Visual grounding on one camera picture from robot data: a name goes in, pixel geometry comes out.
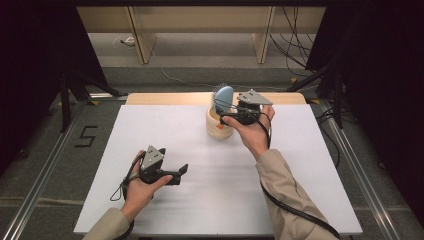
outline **blue object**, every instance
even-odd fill
[[[228,112],[228,109],[233,105],[234,89],[230,86],[225,86],[219,89],[213,97],[213,107],[217,114]]]

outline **beige sleeve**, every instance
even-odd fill
[[[278,150],[270,149],[256,164],[264,188],[276,199],[297,210],[327,222],[305,190],[296,182],[287,162]],[[320,226],[282,210],[265,196],[275,239],[337,239]]]
[[[84,240],[114,239],[124,234],[130,223],[121,210],[110,208],[90,229]]]

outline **white tabletop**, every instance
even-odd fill
[[[145,236],[272,235],[255,160],[237,132],[223,141],[206,132],[208,106],[121,107],[75,233],[87,233],[110,207],[109,198],[134,156],[149,145],[166,148],[162,169],[188,163],[181,185],[165,186],[135,219]],[[279,149],[293,175],[341,234],[360,234],[346,192],[309,105],[274,105],[271,148]]]

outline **gray triangular tracker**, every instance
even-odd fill
[[[155,163],[159,162],[160,160],[163,160],[164,155],[159,152],[156,148],[153,146],[149,146],[146,151],[146,156],[144,157],[143,164],[141,165],[141,169],[147,169],[150,166],[154,165]]]
[[[260,95],[253,89],[244,93],[240,93],[237,99],[248,104],[272,105],[271,101],[264,98],[262,95]]]

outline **person's right hand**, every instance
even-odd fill
[[[137,173],[140,169],[140,159],[137,157],[141,155],[144,151],[140,150],[135,157],[134,161],[137,161],[132,169],[133,173]],[[132,222],[138,213],[149,204],[150,200],[153,197],[153,194],[159,188],[165,186],[169,181],[171,181],[172,176],[166,175],[152,184],[146,184],[141,181],[140,178],[135,178],[130,181],[127,191],[127,200],[122,206],[121,211],[127,217],[128,222]]]
[[[263,114],[261,114],[259,121],[266,127],[267,130],[269,130],[271,126],[270,120],[272,120],[275,115],[274,108],[270,105],[265,105],[262,108],[262,113]],[[259,159],[262,153],[268,150],[268,140],[265,131],[258,123],[242,125],[236,119],[228,116],[223,117],[222,120],[224,120],[228,126],[237,130],[243,144],[249,149],[256,160]]]

